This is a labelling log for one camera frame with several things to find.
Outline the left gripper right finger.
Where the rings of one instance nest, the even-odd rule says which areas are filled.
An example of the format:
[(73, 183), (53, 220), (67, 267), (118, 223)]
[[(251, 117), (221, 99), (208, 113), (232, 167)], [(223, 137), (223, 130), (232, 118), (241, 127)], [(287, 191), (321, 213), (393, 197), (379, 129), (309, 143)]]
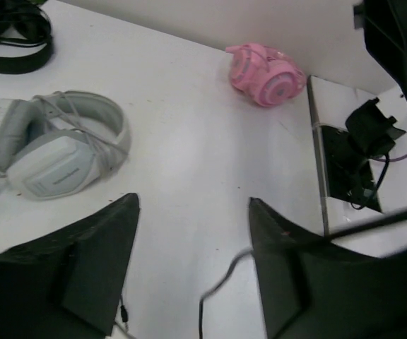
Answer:
[(407, 249), (304, 250), (318, 236), (258, 198), (249, 228), (268, 338), (407, 338)]

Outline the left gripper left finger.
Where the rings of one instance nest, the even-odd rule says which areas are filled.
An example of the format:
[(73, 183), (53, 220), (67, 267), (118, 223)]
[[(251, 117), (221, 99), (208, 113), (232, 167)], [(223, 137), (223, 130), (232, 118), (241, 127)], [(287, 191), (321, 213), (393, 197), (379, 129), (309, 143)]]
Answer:
[(0, 338), (110, 336), (139, 214), (137, 194), (126, 194), (0, 253)]

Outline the blue pink cat-ear headphones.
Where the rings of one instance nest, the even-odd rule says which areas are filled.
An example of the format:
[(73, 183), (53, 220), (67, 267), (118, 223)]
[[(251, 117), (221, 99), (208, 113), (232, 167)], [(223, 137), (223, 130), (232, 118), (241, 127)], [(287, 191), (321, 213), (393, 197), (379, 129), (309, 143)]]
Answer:
[(406, 206), (322, 236), (298, 224), (304, 206), (288, 218), (255, 197), (142, 203), (129, 193), (111, 201), (110, 210), (129, 248), (114, 259), (124, 268), (116, 300), (137, 338), (264, 338), (260, 263), (276, 291), (295, 301), (273, 300), (285, 312), (277, 331), (311, 333), (313, 307), (332, 310), (317, 299), (313, 255), (331, 255), (338, 239), (407, 227)]

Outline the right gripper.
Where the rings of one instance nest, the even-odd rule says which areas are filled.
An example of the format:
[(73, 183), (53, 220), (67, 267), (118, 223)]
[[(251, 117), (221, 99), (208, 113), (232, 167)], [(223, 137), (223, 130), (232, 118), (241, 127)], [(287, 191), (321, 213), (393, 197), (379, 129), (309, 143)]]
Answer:
[(407, 101), (407, 0), (364, 0), (353, 5), (365, 48), (396, 81)]

